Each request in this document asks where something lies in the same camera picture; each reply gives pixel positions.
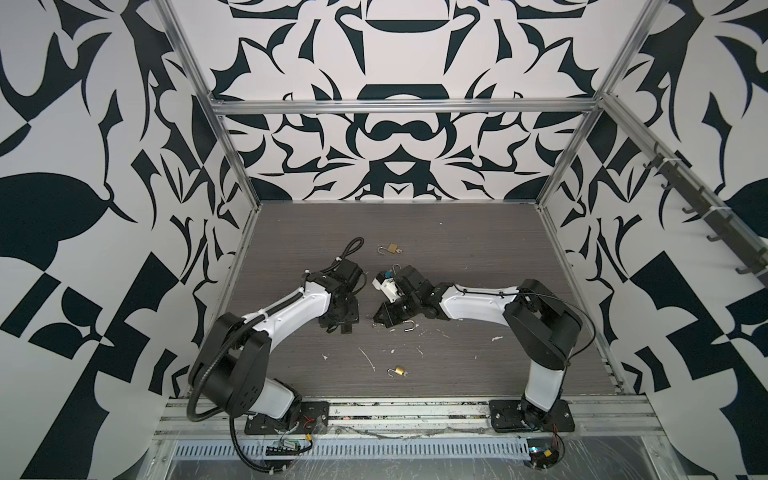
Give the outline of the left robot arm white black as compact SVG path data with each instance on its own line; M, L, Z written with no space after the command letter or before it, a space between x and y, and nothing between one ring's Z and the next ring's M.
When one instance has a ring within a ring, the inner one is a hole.
M328 270L304 274L300 287L264 309L217 318L190 368L187 419L249 414L293 425L302 397L267 377L270 354L311 321L328 333L350 334L360 320L358 283L364 278L358 264L341 259Z

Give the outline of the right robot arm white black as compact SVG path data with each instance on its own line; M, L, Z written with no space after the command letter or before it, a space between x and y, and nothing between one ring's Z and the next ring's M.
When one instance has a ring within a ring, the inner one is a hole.
M507 326L530 359L527 384L519 400L488 402L497 433L572 433L576 424L562 387L583 328L582 319L541 282L475 289L433 284L412 266L382 271L373 287L384 294L374 321L387 328L417 315L441 320L477 320Z

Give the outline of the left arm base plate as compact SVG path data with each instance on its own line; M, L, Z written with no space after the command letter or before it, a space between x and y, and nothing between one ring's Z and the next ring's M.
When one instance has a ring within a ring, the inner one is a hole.
M280 418L272 418L266 414L247 415L245 424L246 435L277 435L284 432L303 431L303 425L325 425L330 413L330 403L327 401L301 401L294 403Z

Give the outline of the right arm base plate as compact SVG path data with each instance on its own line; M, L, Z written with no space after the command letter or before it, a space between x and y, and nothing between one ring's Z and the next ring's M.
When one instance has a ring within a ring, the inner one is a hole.
M525 399L488 402L490 423L497 433L565 432L576 431L569 404L558 399L548 410L542 410Z

